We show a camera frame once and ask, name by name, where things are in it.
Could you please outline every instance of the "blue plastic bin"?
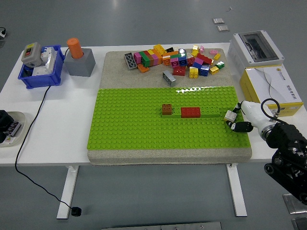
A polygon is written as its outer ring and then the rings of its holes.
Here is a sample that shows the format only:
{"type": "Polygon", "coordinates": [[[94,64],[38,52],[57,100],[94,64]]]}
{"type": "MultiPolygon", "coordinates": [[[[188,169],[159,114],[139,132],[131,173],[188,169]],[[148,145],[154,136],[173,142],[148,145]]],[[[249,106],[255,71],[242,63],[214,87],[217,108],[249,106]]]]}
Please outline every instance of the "blue plastic bin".
{"type": "Polygon", "coordinates": [[[53,47],[57,51],[57,57],[54,63],[53,72],[51,74],[28,77],[29,72],[33,71],[33,69],[23,65],[18,75],[18,79],[24,82],[27,89],[61,84],[61,72],[65,59],[65,56],[62,54],[61,51],[61,45],[44,46],[42,47],[42,51],[44,51],[45,47],[53,47]]]}

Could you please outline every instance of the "green lego baseplate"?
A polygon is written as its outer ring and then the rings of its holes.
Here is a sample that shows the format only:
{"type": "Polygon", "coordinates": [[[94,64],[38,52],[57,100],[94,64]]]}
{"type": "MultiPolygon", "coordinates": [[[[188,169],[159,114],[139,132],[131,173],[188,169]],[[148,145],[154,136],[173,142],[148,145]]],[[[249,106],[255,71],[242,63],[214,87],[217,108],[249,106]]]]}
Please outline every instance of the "green lego baseplate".
{"type": "MultiPolygon", "coordinates": [[[[99,89],[88,150],[216,149],[250,147],[246,133],[223,120],[237,104],[233,86],[99,89]],[[162,104],[209,108],[209,118],[162,118],[162,104]]],[[[243,121],[241,112],[236,121],[243,121]]]]}

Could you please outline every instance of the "robotic arm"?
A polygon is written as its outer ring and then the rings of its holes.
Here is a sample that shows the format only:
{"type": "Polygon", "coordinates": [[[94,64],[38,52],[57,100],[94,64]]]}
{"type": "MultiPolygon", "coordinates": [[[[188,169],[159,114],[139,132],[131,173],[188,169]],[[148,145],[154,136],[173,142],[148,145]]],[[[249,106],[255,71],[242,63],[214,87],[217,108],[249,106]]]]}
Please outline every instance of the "robotic arm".
{"type": "Polygon", "coordinates": [[[272,162],[264,166],[265,172],[288,190],[293,196],[307,205],[307,140],[294,125],[273,116],[265,102],[262,104],[243,101],[233,109],[233,113],[241,110],[250,122],[229,121],[226,123],[235,132],[250,132],[253,127],[272,149],[277,149],[272,162]]]}

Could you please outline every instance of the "black cable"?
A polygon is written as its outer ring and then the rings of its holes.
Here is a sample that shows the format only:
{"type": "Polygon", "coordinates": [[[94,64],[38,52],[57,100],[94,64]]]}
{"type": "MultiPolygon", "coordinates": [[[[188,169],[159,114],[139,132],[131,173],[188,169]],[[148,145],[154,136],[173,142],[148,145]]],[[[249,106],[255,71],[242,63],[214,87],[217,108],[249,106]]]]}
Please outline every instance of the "black cable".
{"type": "Polygon", "coordinates": [[[28,134],[29,134],[29,132],[30,132],[30,129],[31,129],[33,123],[34,123],[35,120],[37,119],[37,116],[38,116],[38,114],[39,114],[39,112],[40,112],[40,109],[41,109],[41,107],[42,107],[42,105],[43,105],[43,103],[44,103],[44,101],[45,101],[45,97],[46,97],[46,94],[47,94],[47,92],[48,92],[49,89],[50,89],[50,86],[49,86],[48,89],[46,90],[45,95],[44,95],[43,100],[42,100],[42,103],[40,104],[40,107],[39,107],[39,109],[38,109],[38,111],[37,111],[37,114],[36,114],[34,120],[32,121],[30,127],[28,128],[28,131],[27,131],[27,133],[26,133],[26,135],[25,135],[25,137],[24,137],[23,143],[21,144],[21,147],[19,148],[18,154],[17,154],[17,156],[16,156],[16,161],[15,161],[15,169],[16,169],[16,171],[17,171],[18,173],[20,173],[21,175],[23,175],[23,176],[25,176],[26,178],[28,178],[32,183],[34,183],[34,184],[37,185],[38,187],[44,189],[49,195],[52,195],[53,197],[55,197],[59,202],[62,202],[62,203],[64,203],[64,204],[66,204],[64,201],[61,201],[60,199],[58,199],[55,195],[53,195],[52,193],[48,192],[47,189],[45,189],[43,186],[41,186],[41,185],[35,183],[30,177],[28,177],[26,174],[22,173],[21,171],[19,171],[19,170],[17,169],[17,161],[18,161],[19,154],[20,154],[20,152],[21,152],[21,149],[22,149],[22,147],[23,147],[23,145],[24,145],[24,142],[25,142],[25,140],[26,140],[26,138],[27,138],[27,136],[28,136],[28,134]]]}
{"type": "Polygon", "coordinates": [[[274,121],[278,121],[278,122],[280,122],[280,123],[282,123],[282,124],[287,125],[287,123],[286,123],[285,121],[282,121],[282,120],[280,120],[280,119],[278,119],[278,118],[276,118],[276,117],[270,116],[270,115],[268,115],[268,114],[264,111],[263,106],[264,106],[264,103],[266,103],[267,101],[273,101],[273,102],[275,102],[276,105],[277,105],[277,113],[280,112],[280,105],[279,105],[278,101],[276,101],[276,100],[273,99],[273,98],[268,98],[268,99],[265,99],[265,100],[261,103],[261,110],[262,110],[262,112],[264,113],[264,115],[266,115],[268,118],[270,118],[270,119],[272,119],[272,120],[274,120],[274,121]]]}
{"type": "Polygon", "coordinates": [[[65,55],[64,56],[66,56],[68,50],[69,50],[69,48],[67,48],[67,50],[65,51],[65,55]]]}

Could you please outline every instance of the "table leg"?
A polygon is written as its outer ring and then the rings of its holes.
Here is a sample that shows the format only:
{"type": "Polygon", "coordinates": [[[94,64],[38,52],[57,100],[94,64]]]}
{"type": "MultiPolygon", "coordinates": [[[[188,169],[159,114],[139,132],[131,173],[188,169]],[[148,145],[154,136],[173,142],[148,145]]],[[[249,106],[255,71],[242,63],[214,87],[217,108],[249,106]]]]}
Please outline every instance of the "table leg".
{"type": "Polygon", "coordinates": [[[247,217],[243,193],[241,189],[239,174],[237,171],[237,164],[227,164],[227,172],[234,202],[235,212],[237,217],[247,217]]]}
{"type": "MultiPolygon", "coordinates": [[[[66,181],[62,193],[62,198],[61,201],[64,201],[67,203],[69,206],[71,205],[71,199],[73,195],[73,190],[75,189],[75,183],[78,175],[78,166],[69,166],[68,167],[68,172],[66,176],[66,181]]],[[[59,211],[58,211],[58,216],[57,219],[68,219],[69,215],[69,207],[67,207],[66,204],[60,203],[59,205],[59,211]]]]}

